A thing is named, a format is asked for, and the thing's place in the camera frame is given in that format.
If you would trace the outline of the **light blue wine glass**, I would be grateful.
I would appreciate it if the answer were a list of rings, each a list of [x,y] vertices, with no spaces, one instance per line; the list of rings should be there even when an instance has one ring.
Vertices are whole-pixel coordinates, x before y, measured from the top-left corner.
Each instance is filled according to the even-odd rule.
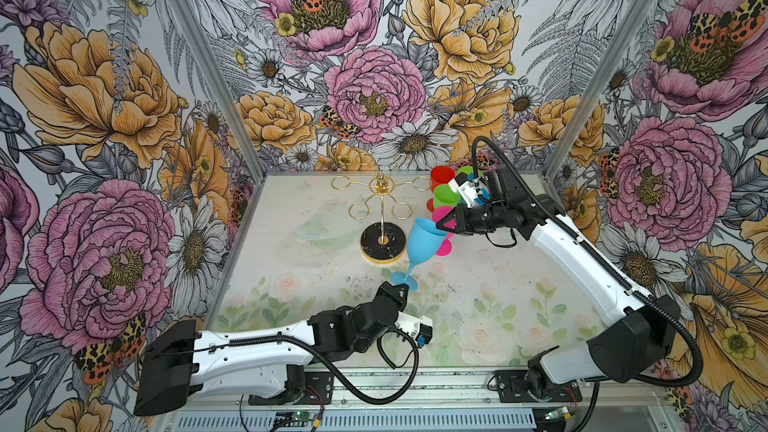
[[[411,291],[417,290],[418,283],[413,277],[413,269],[434,257],[446,238],[447,233],[438,229],[434,221],[426,218],[416,219],[407,240],[407,271],[393,273],[392,284],[407,285]]]

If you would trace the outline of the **green wine glass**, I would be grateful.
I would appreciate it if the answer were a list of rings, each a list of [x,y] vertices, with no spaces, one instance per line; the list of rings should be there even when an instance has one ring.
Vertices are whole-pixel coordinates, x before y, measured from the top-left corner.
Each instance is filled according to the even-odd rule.
[[[472,166],[464,166],[456,171],[456,176],[465,174],[468,180],[475,180],[478,177],[482,177],[483,173],[480,169],[475,170]]]
[[[440,184],[433,191],[433,208],[455,207],[461,202],[461,196],[454,192],[449,184]]]

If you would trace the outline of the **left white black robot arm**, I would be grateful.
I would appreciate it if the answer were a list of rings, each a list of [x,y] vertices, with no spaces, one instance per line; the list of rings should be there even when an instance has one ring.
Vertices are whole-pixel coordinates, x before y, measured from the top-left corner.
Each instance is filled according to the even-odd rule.
[[[319,312],[287,326],[237,333],[199,331],[194,320],[172,325],[143,351],[134,405],[140,417],[158,416],[183,407],[189,397],[242,393],[269,404],[284,404],[292,394],[311,389],[304,368],[321,364],[353,396],[371,405],[399,399],[416,378],[387,397],[358,389],[338,368],[354,353],[380,346],[393,333],[407,343],[412,360],[427,345],[433,322],[405,311],[408,288],[383,282],[375,297],[356,307]]]

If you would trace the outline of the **red wine glass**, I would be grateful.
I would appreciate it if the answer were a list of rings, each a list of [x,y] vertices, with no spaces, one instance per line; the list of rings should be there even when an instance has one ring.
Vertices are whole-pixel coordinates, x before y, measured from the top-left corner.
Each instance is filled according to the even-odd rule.
[[[448,184],[456,176],[455,171],[448,166],[438,166],[430,172],[430,187],[433,193],[434,189],[440,184]],[[427,202],[427,209],[433,212],[433,197]]]

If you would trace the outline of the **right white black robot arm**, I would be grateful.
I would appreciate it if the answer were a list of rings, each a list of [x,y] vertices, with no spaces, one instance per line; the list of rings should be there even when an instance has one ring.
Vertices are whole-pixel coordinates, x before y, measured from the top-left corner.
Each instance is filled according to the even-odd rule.
[[[460,199],[439,220],[439,229],[464,236],[504,229],[525,239],[564,270],[605,326],[584,342],[530,359],[526,379],[533,394],[579,379],[652,382],[646,370],[668,356],[681,327],[674,299],[651,296],[610,263],[554,200],[534,194],[516,172],[491,171],[475,180],[459,172],[448,186]]]

